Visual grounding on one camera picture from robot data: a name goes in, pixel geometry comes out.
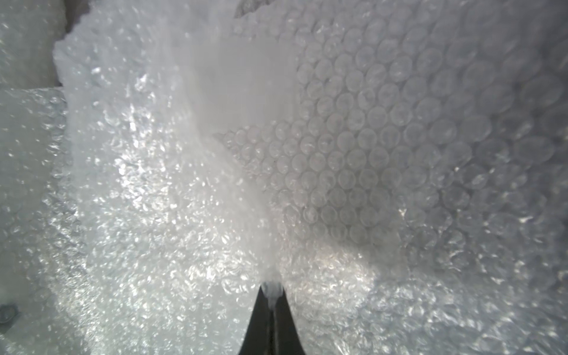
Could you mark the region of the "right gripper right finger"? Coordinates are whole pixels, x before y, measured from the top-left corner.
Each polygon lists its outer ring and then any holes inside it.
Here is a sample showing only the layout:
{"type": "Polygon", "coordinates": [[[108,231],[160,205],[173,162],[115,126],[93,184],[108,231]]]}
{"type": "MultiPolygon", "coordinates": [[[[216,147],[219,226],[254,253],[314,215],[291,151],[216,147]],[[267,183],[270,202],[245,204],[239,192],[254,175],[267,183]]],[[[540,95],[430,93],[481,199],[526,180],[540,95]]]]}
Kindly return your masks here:
{"type": "Polygon", "coordinates": [[[272,308],[272,354],[306,355],[285,291],[274,301],[272,308]]]}

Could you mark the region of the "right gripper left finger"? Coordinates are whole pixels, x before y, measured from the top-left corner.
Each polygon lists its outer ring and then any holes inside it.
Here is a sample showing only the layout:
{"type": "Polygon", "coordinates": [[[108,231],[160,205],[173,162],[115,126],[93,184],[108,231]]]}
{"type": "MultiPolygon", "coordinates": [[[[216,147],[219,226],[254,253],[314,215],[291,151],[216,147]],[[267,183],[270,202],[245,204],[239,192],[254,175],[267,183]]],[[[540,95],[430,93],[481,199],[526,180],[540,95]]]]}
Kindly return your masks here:
{"type": "Polygon", "coordinates": [[[239,355],[268,355],[271,353],[271,317],[269,299],[263,293],[262,288],[259,288],[239,355]]]}

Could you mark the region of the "iridescent bubble wrap bundle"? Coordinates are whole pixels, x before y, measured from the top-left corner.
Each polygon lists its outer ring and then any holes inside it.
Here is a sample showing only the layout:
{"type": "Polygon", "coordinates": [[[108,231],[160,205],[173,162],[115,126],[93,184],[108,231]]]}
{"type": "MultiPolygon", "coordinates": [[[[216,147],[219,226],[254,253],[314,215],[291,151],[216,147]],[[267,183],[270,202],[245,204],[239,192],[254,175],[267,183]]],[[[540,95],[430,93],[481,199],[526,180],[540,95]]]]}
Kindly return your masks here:
{"type": "Polygon", "coordinates": [[[567,3],[244,1],[298,115],[227,133],[308,354],[567,352],[567,3]]]}

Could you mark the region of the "bubble wrap around white vase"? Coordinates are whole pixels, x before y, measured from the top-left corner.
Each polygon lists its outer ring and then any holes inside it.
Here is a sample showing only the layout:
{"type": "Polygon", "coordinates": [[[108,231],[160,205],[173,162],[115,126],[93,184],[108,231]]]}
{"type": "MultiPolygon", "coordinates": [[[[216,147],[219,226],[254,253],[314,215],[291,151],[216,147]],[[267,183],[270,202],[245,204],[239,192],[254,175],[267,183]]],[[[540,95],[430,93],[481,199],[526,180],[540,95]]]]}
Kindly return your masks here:
{"type": "Polygon", "coordinates": [[[294,50],[236,1],[95,1],[55,60],[93,354],[238,354],[283,294],[269,204],[218,140],[291,116],[294,50]]]}

